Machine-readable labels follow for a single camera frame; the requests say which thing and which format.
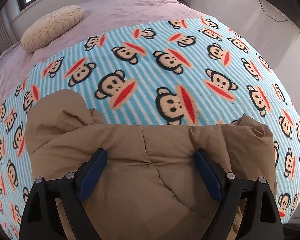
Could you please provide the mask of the tan puffer jacket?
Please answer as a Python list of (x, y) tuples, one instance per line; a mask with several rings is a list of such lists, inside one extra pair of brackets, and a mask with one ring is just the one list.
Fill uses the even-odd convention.
[(103, 239), (200, 239), (218, 209), (194, 166), (204, 149), (241, 179), (264, 177), (277, 191), (273, 135), (244, 115), (214, 126), (105, 124), (83, 98), (65, 89), (27, 114), (25, 144), (32, 175), (59, 179), (98, 148), (108, 162), (83, 204)]

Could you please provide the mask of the lilac bed cover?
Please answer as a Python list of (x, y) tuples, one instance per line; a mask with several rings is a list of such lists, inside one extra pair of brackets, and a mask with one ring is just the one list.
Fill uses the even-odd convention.
[(107, 31), (156, 21), (199, 18), (204, 13), (177, 0), (92, 0), (80, 5), (83, 19), (44, 48), (28, 53), (19, 42), (0, 56), (0, 104), (24, 81), (30, 70), (63, 49)]

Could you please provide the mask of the monkey print striped blanket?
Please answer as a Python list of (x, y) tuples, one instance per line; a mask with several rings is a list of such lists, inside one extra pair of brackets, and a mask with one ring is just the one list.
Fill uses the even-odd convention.
[(300, 202), (300, 115), (267, 61), (212, 16), (120, 27), (38, 62), (0, 104), (0, 225), (19, 236), (31, 185), (27, 113), (61, 89), (109, 124), (214, 125), (247, 114), (274, 136), (282, 222)]

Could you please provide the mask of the grey curtain left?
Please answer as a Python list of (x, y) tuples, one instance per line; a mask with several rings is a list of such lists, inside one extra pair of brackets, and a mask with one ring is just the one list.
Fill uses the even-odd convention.
[(0, 12), (0, 55), (15, 43), (17, 39), (11, 28), (6, 9), (3, 8)]

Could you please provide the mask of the cream round cushion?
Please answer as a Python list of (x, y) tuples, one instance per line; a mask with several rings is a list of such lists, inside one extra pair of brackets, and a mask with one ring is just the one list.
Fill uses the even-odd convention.
[(22, 49), (32, 53), (47, 46), (77, 25), (83, 15), (82, 7), (70, 5), (42, 16), (23, 33), (20, 41)]

